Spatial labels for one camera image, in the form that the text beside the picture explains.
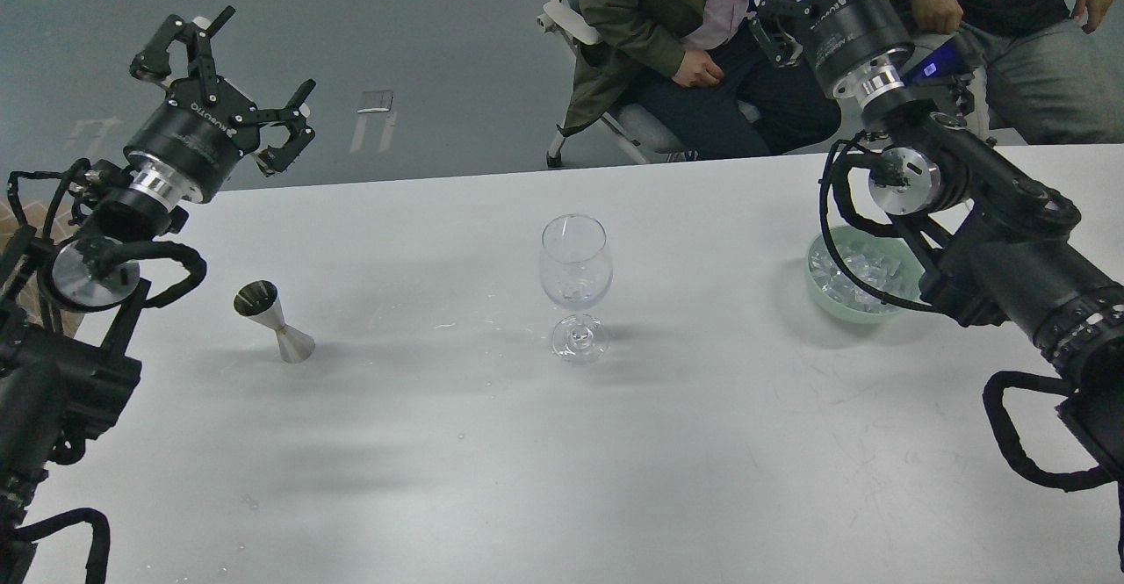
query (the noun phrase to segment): chair leg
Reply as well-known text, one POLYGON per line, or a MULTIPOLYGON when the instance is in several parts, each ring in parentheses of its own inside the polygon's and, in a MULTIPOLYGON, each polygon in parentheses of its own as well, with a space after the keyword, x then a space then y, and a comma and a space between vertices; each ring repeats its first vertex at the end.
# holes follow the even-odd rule
POLYGON ((607 115, 601 117, 600 122, 601 125, 604 125, 604 127, 607 127, 609 131, 613 133, 617 146, 620 147, 620 149, 625 152, 626 155, 628 155, 628 157, 631 157, 631 159, 633 159, 635 164, 651 163, 651 161, 647 159, 644 153, 640 150, 638 147, 640 143, 637 143, 637 140, 631 139, 628 136, 625 136, 625 133, 623 133, 620 127, 615 125, 614 121, 609 120, 607 115))
POLYGON ((551 140, 551 147, 546 149, 546 167, 550 168, 561 168, 562 167, 562 145, 565 144, 565 136, 559 131, 554 135, 554 139, 551 140))

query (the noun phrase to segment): table surface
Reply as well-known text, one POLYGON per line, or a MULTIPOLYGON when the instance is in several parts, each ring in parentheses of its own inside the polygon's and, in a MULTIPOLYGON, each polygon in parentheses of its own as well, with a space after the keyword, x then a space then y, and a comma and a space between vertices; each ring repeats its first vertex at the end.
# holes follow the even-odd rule
MULTIPOLYGON (((1120 280, 1124 149, 1004 152, 1082 208, 1071 244, 1120 280)), ((1115 491, 1026 483, 991 438, 988 376, 1052 373, 1018 328, 815 307, 822 167, 221 192, 178 239, 207 280, 144 312, 140 385, 85 459, 49 465, 28 521, 100 509, 115 584, 1118 581, 1115 491), (549 352, 566 312, 537 280, 542 228, 574 211, 615 263, 587 367, 549 352), (316 337, 306 363, 234 312, 254 280, 316 337)), ((1093 465, 1055 401, 1013 395, 1041 465, 1093 465)), ((88 541, 43 542, 27 581, 81 582, 88 541)))

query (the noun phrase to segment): glass base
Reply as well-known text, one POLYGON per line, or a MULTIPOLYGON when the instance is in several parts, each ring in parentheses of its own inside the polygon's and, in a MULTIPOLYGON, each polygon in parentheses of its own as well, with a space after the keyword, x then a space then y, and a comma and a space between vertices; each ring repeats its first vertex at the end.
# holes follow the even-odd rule
POLYGON ((609 348, 609 331, 595 317, 565 317, 554 325, 551 347, 566 363, 586 365, 597 361, 609 348))

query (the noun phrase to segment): seated person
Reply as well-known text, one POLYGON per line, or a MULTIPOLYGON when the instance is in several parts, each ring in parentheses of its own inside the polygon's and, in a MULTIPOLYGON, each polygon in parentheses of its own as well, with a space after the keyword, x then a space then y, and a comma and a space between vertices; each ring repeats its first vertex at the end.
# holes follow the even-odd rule
POLYGON ((958 29, 982 49, 973 93, 984 109, 970 117, 977 135, 987 133, 990 107, 1028 144, 1124 143, 1124 80, 1088 37, 1113 0, 1077 0, 1072 9, 1064 0, 900 2, 914 61, 958 29))
POLYGON ((809 67, 773 67, 750 0, 579 0, 604 39, 579 56, 564 136, 619 100, 641 103, 699 159, 781 155, 834 135, 840 109, 809 67), (737 101, 752 103, 750 122, 737 101))

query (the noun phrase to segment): stainless steel jigger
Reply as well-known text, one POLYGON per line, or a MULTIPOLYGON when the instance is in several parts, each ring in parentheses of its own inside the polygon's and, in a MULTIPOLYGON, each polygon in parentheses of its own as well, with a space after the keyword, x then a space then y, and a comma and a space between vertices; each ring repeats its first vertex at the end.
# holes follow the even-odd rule
POLYGON ((316 340, 300 329, 285 325, 281 301, 278 300, 278 288, 270 281, 254 281, 242 288, 234 296, 234 309, 238 314, 277 332, 278 348, 281 348, 281 359, 285 363, 302 363, 312 355, 316 340))

